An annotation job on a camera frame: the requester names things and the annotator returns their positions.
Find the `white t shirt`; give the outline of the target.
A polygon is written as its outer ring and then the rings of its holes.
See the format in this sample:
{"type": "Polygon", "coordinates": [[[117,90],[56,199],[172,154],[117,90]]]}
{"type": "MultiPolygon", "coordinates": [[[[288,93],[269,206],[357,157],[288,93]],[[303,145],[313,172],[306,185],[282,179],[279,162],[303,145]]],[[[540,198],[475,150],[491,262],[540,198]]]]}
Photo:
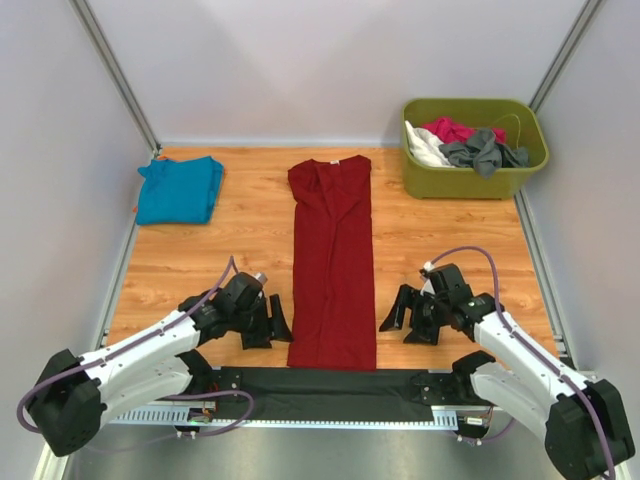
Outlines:
{"type": "Polygon", "coordinates": [[[405,129],[409,150],[418,163],[433,168],[453,168],[453,165],[440,150],[443,142],[429,130],[413,127],[405,120],[405,129]]]}

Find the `folded blue t shirt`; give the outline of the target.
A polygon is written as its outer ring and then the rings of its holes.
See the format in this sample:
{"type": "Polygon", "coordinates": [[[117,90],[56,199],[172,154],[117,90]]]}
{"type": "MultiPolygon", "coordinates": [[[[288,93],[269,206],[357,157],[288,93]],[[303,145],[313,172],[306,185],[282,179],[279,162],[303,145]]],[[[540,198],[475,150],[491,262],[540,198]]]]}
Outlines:
{"type": "Polygon", "coordinates": [[[138,168],[143,184],[136,224],[207,224],[216,206],[224,166],[211,156],[187,161],[152,160],[138,168]]]}

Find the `dark red t shirt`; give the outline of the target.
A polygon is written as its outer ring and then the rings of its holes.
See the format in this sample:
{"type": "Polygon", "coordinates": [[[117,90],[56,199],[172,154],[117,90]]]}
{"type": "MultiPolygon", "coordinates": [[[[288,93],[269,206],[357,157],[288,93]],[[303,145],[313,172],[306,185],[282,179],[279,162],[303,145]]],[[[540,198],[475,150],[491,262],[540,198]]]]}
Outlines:
{"type": "Polygon", "coordinates": [[[371,169],[357,155],[288,172],[296,202],[291,367],[376,368],[371,169]]]}

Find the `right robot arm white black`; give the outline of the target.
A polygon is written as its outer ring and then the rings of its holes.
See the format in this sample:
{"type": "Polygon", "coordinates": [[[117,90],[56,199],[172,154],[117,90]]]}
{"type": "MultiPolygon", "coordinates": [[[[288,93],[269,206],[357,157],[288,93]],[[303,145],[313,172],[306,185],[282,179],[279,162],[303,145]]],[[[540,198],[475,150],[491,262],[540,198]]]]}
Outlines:
{"type": "Polygon", "coordinates": [[[489,293],[474,294],[454,264],[420,271],[422,288],[400,286],[381,331],[410,326],[408,344],[435,345],[441,328],[480,350],[453,365],[452,395],[478,398],[508,413],[544,445],[566,479],[609,477],[636,453],[623,400],[608,380],[594,381],[550,354],[489,293]]]}

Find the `pink t shirt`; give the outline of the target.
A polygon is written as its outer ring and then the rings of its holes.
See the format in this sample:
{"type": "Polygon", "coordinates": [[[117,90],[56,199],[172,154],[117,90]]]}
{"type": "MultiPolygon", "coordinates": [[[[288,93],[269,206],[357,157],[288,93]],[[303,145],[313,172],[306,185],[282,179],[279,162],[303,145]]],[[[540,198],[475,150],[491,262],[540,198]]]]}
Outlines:
{"type": "Polygon", "coordinates": [[[439,117],[431,123],[413,128],[414,135],[434,146],[441,144],[494,142],[505,144],[507,134],[499,128],[472,128],[455,122],[451,117],[439,117]]]}

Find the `grey t shirt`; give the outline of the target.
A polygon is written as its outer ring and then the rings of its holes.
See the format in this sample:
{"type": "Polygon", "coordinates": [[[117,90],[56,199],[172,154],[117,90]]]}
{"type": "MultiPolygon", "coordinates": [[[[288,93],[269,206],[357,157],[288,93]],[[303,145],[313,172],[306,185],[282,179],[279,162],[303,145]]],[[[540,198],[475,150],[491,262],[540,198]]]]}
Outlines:
{"type": "Polygon", "coordinates": [[[465,142],[442,144],[439,150],[454,167],[471,168],[484,179],[489,179],[499,169],[530,167],[526,147],[512,149],[500,143],[488,128],[477,130],[465,142]]]}

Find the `left aluminium corner post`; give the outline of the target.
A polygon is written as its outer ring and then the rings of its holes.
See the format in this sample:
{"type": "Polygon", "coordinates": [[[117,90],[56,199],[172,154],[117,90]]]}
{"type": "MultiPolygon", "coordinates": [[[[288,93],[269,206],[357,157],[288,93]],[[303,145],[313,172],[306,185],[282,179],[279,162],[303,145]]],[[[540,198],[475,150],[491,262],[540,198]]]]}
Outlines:
{"type": "Polygon", "coordinates": [[[152,153],[157,155],[162,149],[161,142],[143,112],[93,8],[86,0],[70,0],[69,3],[77,14],[109,77],[124,101],[134,124],[152,153]]]}

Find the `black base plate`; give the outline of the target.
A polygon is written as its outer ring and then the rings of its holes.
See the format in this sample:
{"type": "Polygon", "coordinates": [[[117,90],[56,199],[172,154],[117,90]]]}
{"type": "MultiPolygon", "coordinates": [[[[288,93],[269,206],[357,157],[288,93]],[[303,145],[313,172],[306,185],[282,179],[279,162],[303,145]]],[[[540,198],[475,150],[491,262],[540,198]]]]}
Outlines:
{"type": "Polygon", "coordinates": [[[217,385],[252,395],[252,420],[417,422],[435,406],[487,406],[452,372],[223,367],[217,385]]]}

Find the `aluminium frame rail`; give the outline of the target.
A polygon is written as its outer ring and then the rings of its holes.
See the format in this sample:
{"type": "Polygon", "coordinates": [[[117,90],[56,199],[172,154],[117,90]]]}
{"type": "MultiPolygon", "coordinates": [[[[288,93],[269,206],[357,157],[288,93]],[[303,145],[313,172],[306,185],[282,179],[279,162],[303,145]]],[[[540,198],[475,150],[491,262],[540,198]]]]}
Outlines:
{"type": "Polygon", "coordinates": [[[24,405],[58,456],[76,452],[110,423],[207,428],[265,425],[302,428],[446,430],[460,440],[490,440],[501,410],[544,445],[567,479],[590,479],[631,458],[635,446],[622,399],[606,380],[561,365],[532,379],[478,351],[448,372],[375,373],[287,368],[211,368],[195,353],[150,369],[114,397],[68,352],[46,366],[42,389],[24,405]]]}

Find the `right aluminium corner post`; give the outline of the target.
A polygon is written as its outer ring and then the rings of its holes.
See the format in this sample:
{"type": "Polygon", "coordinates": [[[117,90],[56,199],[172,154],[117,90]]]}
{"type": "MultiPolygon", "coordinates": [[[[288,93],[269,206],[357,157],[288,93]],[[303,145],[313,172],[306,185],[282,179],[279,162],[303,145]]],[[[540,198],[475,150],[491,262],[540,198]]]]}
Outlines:
{"type": "Polygon", "coordinates": [[[538,113],[544,105],[546,99],[577,50],[581,40],[586,35],[592,22],[598,16],[600,10],[605,4],[605,0],[587,0],[583,3],[576,19],[564,37],[559,50],[554,56],[529,103],[529,108],[534,113],[538,113]]]}

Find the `olive green plastic bin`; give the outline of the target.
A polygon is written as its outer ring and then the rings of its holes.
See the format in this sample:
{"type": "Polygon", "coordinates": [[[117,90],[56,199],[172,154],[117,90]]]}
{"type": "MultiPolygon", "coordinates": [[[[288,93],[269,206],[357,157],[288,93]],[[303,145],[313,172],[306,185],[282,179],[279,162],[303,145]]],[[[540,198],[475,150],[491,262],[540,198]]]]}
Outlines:
{"type": "Polygon", "coordinates": [[[496,98],[417,98],[405,103],[402,120],[418,127],[449,117],[468,127],[496,127],[506,132],[507,144],[524,147],[529,166],[500,168],[484,179],[472,168],[430,167],[420,163],[402,134],[402,175],[406,192],[414,198],[508,199],[548,163],[549,151],[534,112],[524,103],[496,98]]]}

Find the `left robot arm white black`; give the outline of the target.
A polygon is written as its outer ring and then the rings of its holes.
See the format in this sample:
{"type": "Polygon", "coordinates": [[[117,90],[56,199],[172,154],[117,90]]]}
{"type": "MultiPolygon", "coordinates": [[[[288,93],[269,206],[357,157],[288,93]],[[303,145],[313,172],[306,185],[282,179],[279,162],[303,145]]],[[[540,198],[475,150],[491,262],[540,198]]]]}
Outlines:
{"type": "Polygon", "coordinates": [[[243,348],[290,343],[278,295],[265,277],[240,272],[224,286],[191,296],[164,319],[114,345],[74,355],[54,354],[18,408],[58,457],[70,455],[111,420],[155,400],[211,401],[219,380],[198,347],[229,332],[243,348]]]}

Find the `aluminium corner post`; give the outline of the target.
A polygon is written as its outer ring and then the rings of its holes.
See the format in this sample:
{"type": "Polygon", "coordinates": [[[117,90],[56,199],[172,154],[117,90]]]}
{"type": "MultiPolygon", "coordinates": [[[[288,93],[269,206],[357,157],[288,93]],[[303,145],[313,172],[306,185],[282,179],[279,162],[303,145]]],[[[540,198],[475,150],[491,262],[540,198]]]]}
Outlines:
{"type": "Polygon", "coordinates": [[[161,142],[143,112],[93,8],[86,0],[70,0],[69,3],[77,14],[109,77],[124,101],[134,124],[152,153],[157,155],[162,149],[161,142]]]}
{"type": "Polygon", "coordinates": [[[534,113],[538,113],[544,105],[546,99],[577,50],[581,40],[586,35],[592,22],[598,16],[600,10],[605,4],[605,0],[587,0],[583,3],[576,19],[564,37],[559,50],[554,56],[529,103],[529,108],[534,113]]]}

